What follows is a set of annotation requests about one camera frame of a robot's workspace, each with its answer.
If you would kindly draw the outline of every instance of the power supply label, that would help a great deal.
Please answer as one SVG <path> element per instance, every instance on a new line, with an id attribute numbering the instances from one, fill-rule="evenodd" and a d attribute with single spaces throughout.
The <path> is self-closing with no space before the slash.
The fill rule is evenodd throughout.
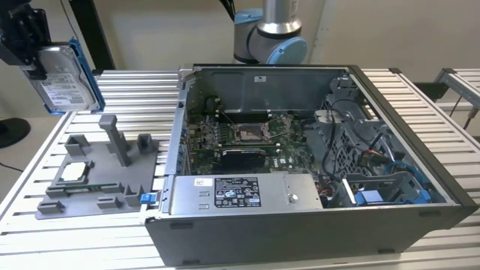
<path id="1" fill-rule="evenodd" d="M 230 177 L 215 179 L 215 206 L 260 207 L 260 187 L 256 177 Z"/>

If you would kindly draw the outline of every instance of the aluminum workbench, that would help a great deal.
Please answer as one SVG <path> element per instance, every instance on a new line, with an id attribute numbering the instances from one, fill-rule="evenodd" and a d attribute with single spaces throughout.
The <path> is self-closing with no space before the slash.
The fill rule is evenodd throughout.
<path id="1" fill-rule="evenodd" d="M 480 69 L 443 69 L 435 81 L 446 83 L 480 109 Z"/>
<path id="2" fill-rule="evenodd" d="M 403 74 L 364 70 L 439 161 L 480 204 L 480 145 L 434 105 Z M 163 186 L 164 162 L 178 97 L 175 71 L 106 71 L 99 78 L 104 113 L 118 115 L 127 139 L 151 133 L 160 140 L 154 189 Z M 106 141 L 100 115 L 62 117 L 0 205 L 0 268 L 159 269 L 164 267 L 139 213 L 36 220 L 35 211 L 67 153 L 63 143 L 83 133 Z M 211 269 L 480 269 L 480 211 L 454 229 L 431 232 L 402 254 Z"/>

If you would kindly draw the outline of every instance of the motherboard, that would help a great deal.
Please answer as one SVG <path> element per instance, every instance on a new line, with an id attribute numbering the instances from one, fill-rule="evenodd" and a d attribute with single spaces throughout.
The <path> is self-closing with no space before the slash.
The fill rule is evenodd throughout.
<path id="1" fill-rule="evenodd" d="M 288 171 L 316 175 L 319 169 L 303 122 L 294 112 L 192 115 L 188 121 L 192 174 Z"/>

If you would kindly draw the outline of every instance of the black stand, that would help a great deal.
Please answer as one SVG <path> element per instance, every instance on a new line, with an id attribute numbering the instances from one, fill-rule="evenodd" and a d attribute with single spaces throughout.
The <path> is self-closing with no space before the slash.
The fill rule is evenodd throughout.
<path id="1" fill-rule="evenodd" d="M 6 148 L 23 140 L 31 132 L 31 124 L 20 118 L 0 121 L 0 148 Z"/>

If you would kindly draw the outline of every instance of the hard drive label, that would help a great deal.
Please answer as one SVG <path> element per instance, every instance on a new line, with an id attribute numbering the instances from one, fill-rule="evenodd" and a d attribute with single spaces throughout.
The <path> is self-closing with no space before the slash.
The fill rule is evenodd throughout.
<path id="1" fill-rule="evenodd" d="M 40 83 L 55 105 L 86 103 L 72 74 L 47 74 L 47 79 Z"/>
<path id="2" fill-rule="evenodd" d="M 260 187 L 256 177 L 230 177 L 215 179 L 215 206 L 260 207 Z"/>

